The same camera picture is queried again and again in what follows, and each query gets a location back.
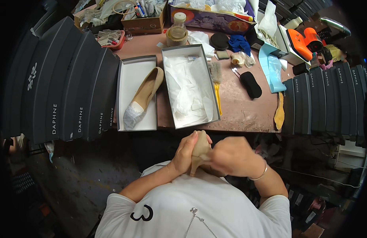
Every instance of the white t-shirt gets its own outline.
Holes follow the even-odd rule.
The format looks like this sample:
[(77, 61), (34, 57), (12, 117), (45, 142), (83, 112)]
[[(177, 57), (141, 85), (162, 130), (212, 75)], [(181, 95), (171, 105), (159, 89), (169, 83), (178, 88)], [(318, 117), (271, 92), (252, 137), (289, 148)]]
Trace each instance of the white t-shirt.
[[(162, 168), (169, 161), (144, 170), (142, 176)], [(289, 200), (276, 195), (259, 209), (239, 189), (198, 169), (196, 177), (186, 174), (152, 189), (135, 203), (112, 193), (96, 230), (95, 238), (181, 238), (193, 218), (191, 208), (218, 238), (291, 237)], [(209, 229), (194, 218), (187, 238), (214, 237)]]

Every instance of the silver necklace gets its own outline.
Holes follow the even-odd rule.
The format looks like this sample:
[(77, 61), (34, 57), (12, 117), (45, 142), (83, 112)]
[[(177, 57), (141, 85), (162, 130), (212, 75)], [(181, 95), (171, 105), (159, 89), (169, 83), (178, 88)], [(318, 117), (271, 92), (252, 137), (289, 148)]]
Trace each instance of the silver necklace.
[(196, 212), (198, 212), (198, 209), (196, 209), (195, 207), (192, 207), (191, 208), (191, 210), (190, 210), (190, 212), (193, 214), (193, 217), (191, 218), (191, 221), (190, 221), (190, 224), (189, 224), (189, 227), (187, 228), (187, 230), (186, 230), (186, 233), (185, 233), (185, 237), (184, 238), (186, 238), (186, 236), (187, 236), (187, 233), (189, 232), (189, 229), (190, 229), (190, 226), (191, 226), (191, 223), (193, 222), (193, 220), (194, 220), (194, 217), (196, 217), (196, 218), (198, 218), (199, 219), (199, 221), (200, 222), (202, 222), (208, 229), (209, 229), (209, 231), (211, 232), (211, 234), (215, 237), (215, 238), (217, 238), (217, 236), (214, 234), (214, 232), (212, 232), (212, 230), (206, 225), (206, 223), (204, 222), (205, 221), (205, 219), (203, 219), (203, 218), (200, 218), (200, 217), (198, 217), (195, 213)]

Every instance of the concrete floor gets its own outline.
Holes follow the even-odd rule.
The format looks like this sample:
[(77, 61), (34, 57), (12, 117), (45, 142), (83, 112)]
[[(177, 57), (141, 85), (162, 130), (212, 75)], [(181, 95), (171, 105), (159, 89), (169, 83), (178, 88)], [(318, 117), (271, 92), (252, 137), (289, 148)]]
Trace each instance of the concrete floor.
[(71, 238), (86, 237), (107, 196), (140, 177), (127, 134), (115, 130), (95, 142), (57, 140), (53, 163), (39, 154), (26, 165)]

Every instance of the yellow brush handle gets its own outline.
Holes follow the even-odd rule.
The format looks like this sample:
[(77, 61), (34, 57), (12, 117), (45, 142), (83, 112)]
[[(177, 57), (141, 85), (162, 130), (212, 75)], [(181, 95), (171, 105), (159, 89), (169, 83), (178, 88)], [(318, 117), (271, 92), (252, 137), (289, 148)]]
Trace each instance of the yellow brush handle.
[(222, 116), (222, 109), (220, 109), (220, 97), (219, 97), (219, 83), (214, 83), (215, 96), (217, 97), (217, 103), (219, 108), (219, 115)]

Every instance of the blue cloth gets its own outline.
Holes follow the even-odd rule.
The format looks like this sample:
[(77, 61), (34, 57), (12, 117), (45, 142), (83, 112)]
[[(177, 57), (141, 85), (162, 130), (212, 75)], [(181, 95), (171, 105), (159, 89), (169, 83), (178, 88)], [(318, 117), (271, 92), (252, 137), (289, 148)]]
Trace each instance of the blue cloth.
[(232, 51), (239, 52), (243, 50), (248, 56), (251, 56), (250, 44), (248, 44), (244, 36), (231, 35), (228, 43), (231, 45)]

